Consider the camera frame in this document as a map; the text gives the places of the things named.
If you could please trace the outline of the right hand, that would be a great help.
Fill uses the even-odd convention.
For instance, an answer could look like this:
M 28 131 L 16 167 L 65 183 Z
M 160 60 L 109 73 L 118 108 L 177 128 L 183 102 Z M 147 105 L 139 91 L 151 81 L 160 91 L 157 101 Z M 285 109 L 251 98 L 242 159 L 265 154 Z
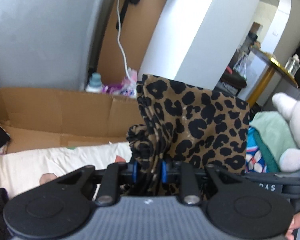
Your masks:
M 289 226 L 289 229 L 286 233 L 286 239 L 294 240 L 293 231 L 299 228 L 300 228 L 300 212 L 294 215 L 291 224 Z

